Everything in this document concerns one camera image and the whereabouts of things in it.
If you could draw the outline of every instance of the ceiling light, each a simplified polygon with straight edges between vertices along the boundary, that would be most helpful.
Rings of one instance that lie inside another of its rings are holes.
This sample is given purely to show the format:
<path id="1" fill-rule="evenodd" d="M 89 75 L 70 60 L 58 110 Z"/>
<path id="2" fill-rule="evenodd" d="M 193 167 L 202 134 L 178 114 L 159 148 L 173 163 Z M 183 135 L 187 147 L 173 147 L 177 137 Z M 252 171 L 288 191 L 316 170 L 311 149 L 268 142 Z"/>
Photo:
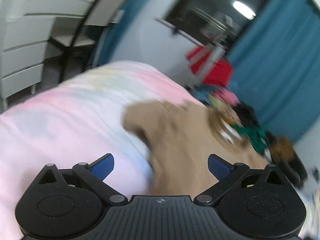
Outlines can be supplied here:
<path id="1" fill-rule="evenodd" d="M 241 2 L 235 1 L 232 6 L 249 20 L 253 20 L 256 15 L 248 6 L 244 5 Z"/>

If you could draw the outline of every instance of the logo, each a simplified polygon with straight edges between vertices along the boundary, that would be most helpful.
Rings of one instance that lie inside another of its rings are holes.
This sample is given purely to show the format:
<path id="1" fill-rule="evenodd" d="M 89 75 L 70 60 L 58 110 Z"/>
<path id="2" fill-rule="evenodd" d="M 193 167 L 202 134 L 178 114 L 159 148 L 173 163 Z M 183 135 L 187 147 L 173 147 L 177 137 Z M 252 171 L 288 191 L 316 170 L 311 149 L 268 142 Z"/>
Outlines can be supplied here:
<path id="1" fill-rule="evenodd" d="M 163 198 L 159 198 L 159 199 L 157 199 L 157 202 L 158 202 L 159 204 L 163 204 L 164 202 L 166 202 L 166 200 L 163 199 Z"/>

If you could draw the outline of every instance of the brown cloth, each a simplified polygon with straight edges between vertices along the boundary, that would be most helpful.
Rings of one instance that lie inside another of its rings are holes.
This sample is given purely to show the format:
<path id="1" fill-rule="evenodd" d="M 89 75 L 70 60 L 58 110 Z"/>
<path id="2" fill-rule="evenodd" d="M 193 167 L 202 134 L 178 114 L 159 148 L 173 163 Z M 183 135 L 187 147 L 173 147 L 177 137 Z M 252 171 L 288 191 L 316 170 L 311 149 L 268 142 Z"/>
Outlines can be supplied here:
<path id="1" fill-rule="evenodd" d="M 292 161 L 294 156 L 294 148 L 286 136 L 280 136 L 269 147 L 271 157 L 274 163 L 278 164 L 281 160 L 287 162 Z"/>
<path id="2" fill-rule="evenodd" d="M 159 101 L 129 106 L 124 128 L 150 149 L 154 169 L 151 195 L 190 195 L 193 199 L 217 183 L 208 170 L 210 154 L 253 169 L 268 164 L 246 139 L 229 132 L 219 112 L 191 102 L 183 106 Z"/>

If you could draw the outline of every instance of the green cloth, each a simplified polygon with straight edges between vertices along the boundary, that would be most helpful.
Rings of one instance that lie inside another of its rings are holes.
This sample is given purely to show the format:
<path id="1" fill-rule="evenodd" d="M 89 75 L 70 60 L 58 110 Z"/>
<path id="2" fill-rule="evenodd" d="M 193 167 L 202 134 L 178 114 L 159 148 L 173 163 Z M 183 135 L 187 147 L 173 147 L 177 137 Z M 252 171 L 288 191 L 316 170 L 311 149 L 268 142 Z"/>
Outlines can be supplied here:
<path id="1" fill-rule="evenodd" d="M 231 125 L 238 134 L 246 135 L 250 139 L 250 143 L 257 153 L 263 154 L 264 149 L 267 147 L 265 142 L 266 135 L 263 130 L 258 126 L 242 127 L 236 124 Z"/>

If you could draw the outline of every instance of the bed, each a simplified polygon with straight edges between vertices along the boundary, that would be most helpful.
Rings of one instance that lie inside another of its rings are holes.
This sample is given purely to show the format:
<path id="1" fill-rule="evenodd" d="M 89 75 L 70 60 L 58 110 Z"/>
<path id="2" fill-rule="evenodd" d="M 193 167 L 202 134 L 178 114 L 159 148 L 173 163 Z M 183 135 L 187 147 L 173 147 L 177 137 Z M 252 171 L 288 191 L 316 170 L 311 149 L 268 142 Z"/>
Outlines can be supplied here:
<path id="1" fill-rule="evenodd" d="M 3 113 L 0 240 L 22 238 L 15 205 L 47 163 L 66 169 L 112 153 L 115 167 L 104 181 L 129 199 L 145 194 L 152 172 L 148 149 L 122 128 L 121 116 L 128 104 L 147 99 L 199 103 L 150 65 L 122 61 L 83 73 Z"/>

